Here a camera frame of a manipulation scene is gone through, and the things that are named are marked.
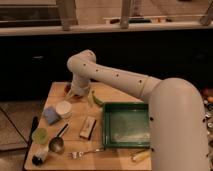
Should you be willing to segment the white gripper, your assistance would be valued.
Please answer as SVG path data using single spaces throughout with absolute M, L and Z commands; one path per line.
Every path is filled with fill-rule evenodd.
M 74 98 L 74 94 L 78 95 L 78 96 L 86 96 L 89 93 L 87 96 L 87 101 L 88 101 L 89 106 L 93 107 L 93 104 L 94 104 L 93 94 L 92 94 L 92 91 L 90 91 L 90 92 L 89 91 L 90 91 L 89 85 L 80 87 L 79 85 L 72 84 L 71 91 L 69 91 L 66 94 L 65 99 L 67 101 L 70 101 Z

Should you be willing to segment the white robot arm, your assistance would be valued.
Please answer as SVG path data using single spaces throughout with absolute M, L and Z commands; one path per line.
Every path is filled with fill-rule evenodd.
M 205 107 L 192 83 L 99 65 L 90 50 L 71 56 L 67 67 L 74 94 L 88 94 L 94 79 L 148 104 L 152 171 L 210 171 Z

